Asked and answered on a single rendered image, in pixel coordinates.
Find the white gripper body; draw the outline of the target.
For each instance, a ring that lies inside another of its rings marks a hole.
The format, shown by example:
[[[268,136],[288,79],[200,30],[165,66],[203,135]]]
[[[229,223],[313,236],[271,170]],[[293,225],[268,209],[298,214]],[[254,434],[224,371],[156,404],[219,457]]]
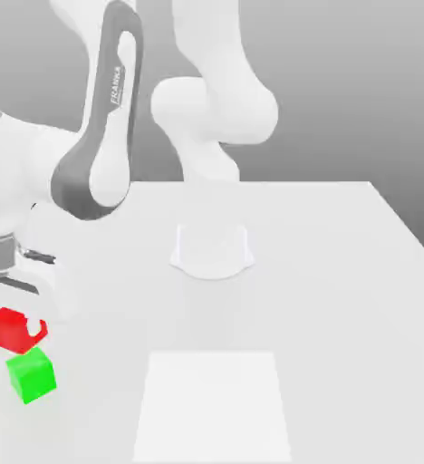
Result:
[[[48,323],[62,323],[67,319],[62,299],[53,286],[38,275],[0,276],[1,307]]]

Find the small red cube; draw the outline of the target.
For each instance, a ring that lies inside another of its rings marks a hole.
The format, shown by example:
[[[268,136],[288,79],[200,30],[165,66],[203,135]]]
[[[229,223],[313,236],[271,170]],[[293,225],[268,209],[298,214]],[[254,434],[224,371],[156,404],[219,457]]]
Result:
[[[35,347],[48,334],[48,327],[40,319],[40,331],[31,335],[28,318],[20,312],[7,307],[0,308],[0,347],[13,353],[25,354]]]

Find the small green cube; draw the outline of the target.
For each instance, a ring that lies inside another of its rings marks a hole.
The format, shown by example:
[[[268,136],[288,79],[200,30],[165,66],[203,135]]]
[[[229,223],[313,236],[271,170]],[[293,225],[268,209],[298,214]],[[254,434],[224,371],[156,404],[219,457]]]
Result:
[[[24,404],[29,404],[57,388],[52,361],[35,346],[5,362],[9,379]]]

